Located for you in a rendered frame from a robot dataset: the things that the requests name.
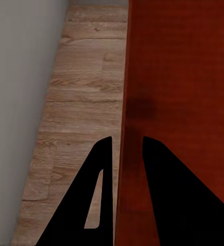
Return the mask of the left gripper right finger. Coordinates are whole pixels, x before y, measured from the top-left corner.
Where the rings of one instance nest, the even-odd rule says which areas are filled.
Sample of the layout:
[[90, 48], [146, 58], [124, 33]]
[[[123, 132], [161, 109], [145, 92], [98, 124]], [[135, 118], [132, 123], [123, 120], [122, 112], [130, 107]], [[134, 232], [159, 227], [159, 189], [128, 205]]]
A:
[[144, 136], [146, 174], [161, 246], [224, 246], [224, 203], [165, 145]]

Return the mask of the storage box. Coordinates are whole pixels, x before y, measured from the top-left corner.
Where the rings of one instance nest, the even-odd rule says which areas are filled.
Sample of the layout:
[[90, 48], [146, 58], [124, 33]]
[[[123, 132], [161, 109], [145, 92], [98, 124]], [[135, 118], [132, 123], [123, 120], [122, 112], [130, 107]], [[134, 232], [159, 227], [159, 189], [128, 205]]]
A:
[[129, 0], [114, 246], [161, 246], [142, 142], [224, 203], [224, 0]]

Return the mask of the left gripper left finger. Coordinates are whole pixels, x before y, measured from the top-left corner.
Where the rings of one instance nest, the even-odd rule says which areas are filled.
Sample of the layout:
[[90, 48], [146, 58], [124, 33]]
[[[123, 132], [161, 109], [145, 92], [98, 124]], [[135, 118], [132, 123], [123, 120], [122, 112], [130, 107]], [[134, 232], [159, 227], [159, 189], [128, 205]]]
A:
[[[84, 229], [102, 169], [99, 227]], [[113, 246], [112, 136], [95, 143], [36, 246]]]

